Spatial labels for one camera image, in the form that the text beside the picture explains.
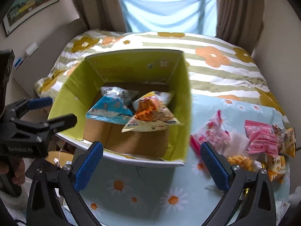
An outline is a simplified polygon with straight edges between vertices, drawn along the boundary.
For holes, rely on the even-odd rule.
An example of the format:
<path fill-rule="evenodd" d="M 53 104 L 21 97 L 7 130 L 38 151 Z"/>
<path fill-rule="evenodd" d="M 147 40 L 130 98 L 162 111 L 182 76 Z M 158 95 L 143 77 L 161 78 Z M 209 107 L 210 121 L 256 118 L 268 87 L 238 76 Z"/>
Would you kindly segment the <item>person left hand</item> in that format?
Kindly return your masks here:
<path fill-rule="evenodd" d="M 23 185 L 26 180 L 25 176 L 25 164 L 23 158 L 13 159 L 15 162 L 14 165 L 14 176 L 12 178 L 12 182 L 15 185 Z M 6 162 L 1 161 L 1 174 L 7 174 L 9 172 L 9 166 Z"/>

